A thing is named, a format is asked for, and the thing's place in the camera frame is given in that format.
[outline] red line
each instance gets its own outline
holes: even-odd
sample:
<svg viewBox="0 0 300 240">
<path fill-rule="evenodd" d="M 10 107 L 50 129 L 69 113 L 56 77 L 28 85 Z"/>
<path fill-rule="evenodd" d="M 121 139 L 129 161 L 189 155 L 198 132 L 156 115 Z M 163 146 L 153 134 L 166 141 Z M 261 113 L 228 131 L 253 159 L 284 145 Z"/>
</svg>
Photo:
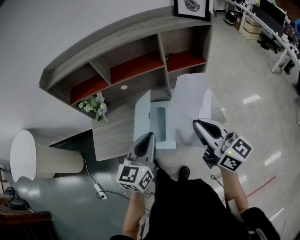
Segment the red line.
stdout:
<svg viewBox="0 0 300 240">
<path fill-rule="evenodd" d="M 262 185 L 261 187 L 259 187 L 257 190 L 255 190 L 254 192 L 250 193 L 247 197 L 250 197 L 251 195 L 253 195 L 253 194 L 256 193 L 257 191 L 261 190 L 264 186 L 268 185 L 268 184 L 269 184 L 270 182 L 272 182 L 275 178 L 276 178 L 276 176 L 273 177 L 273 178 L 271 178 L 269 181 L 267 181 L 265 184 L 263 184 L 263 185 Z"/>
</svg>

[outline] white table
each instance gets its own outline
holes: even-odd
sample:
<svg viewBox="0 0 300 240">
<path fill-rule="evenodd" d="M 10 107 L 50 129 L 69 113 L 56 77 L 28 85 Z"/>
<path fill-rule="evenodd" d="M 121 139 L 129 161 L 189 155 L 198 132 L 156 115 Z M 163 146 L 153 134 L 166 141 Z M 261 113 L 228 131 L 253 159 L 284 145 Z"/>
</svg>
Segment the white table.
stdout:
<svg viewBox="0 0 300 240">
<path fill-rule="evenodd" d="M 282 46 L 284 47 L 284 51 L 281 54 L 279 60 L 276 62 L 276 64 L 274 65 L 274 67 L 271 69 L 271 72 L 275 72 L 275 70 L 278 68 L 278 66 L 281 64 L 281 62 L 284 60 L 284 58 L 288 55 L 289 59 L 288 61 L 286 61 L 286 63 L 282 66 L 282 69 L 284 69 L 287 65 L 287 63 L 293 59 L 293 61 L 295 62 L 295 64 L 298 64 L 300 66 L 300 60 L 297 59 L 296 54 L 294 53 L 293 50 L 290 49 L 290 44 L 288 43 L 288 41 L 284 38 L 281 38 L 280 36 L 278 36 L 278 34 L 276 32 L 274 32 L 267 24 L 265 24 L 260 18 L 258 18 L 256 15 L 254 15 L 252 12 L 250 12 L 249 6 L 245 7 L 239 3 L 236 3 L 234 1 L 231 0 L 225 0 L 228 4 L 233 4 L 238 6 L 239 8 L 241 8 L 244 12 L 243 12 L 243 17 L 242 17 L 242 21 L 240 23 L 240 29 L 239 29 L 239 33 L 242 33 L 243 28 L 244 28 L 244 24 L 245 24 L 245 19 L 247 14 L 249 14 L 255 21 L 257 21 L 264 29 L 266 29 L 270 34 L 272 34 L 277 41 L 282 44 Z"/>
<path fill-rule="evenodd" d="M 14 138 L 10 151 L 10 167 L 15 182 L 20 177 L 52 178 L 56 173 L 79 173 L 84 161 L 79 152 L 39 145 L 27 130 Z"/>
</svg>

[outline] computer monitor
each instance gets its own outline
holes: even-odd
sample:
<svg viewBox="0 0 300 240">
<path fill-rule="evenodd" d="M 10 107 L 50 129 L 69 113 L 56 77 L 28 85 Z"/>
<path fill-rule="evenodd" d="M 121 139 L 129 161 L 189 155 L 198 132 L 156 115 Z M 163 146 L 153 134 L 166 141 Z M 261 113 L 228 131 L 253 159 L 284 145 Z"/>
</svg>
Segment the computer monitor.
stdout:
<svg viewBox="0 0 300 240">
<path fill-rule="evenodd" d="M 270 15 L 281 26 L 285 23 L 285 13 L 268 0 L 261 0 L 259 8 Z"/>
</svg>

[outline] shelf unit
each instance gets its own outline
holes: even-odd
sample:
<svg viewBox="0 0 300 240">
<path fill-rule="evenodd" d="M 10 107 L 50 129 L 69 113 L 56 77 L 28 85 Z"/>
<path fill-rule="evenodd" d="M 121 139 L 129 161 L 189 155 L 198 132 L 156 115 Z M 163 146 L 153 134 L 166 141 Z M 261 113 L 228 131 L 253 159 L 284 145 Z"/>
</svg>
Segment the shelf unit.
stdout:
<svg viewBox="0 0 300 240">
<path fill-rule="evenodd" d="M 45 68 L 39 86 L 79 111 L 79 102 L 102 91 L 107 116 L 122 103 L 134 104 L 149 89 L 164 89 L 170 99 L 177 76 L 205 72 L 211 28 L 212 22 L 175 17 L 172 7 L 134 15 L 59 56 Z M 93 112 L 83 113 L 94 118 Z"/>
</svg>

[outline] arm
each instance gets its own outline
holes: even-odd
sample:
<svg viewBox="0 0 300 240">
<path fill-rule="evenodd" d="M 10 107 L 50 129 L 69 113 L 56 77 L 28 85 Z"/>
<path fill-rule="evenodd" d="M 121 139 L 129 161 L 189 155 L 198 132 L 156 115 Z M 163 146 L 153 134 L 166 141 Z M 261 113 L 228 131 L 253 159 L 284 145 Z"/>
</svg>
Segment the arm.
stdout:
<svg viewBox="0 0 300 240">
<path fill-rule="evenodd" d="M 220 169 L 223 177 L 225 201 L 235 199 L 239 212 L 244 212 L 248 209 L 248 200 L 240 184 L 238 174 L 222 167 Z"/>
<path fill-rule="evenodd" d="M 144 194 L 132 192 L 128 210 L 123 224 L 123 235 L 137 239 L 139 221 L 145 214 Z"/>
</svg>

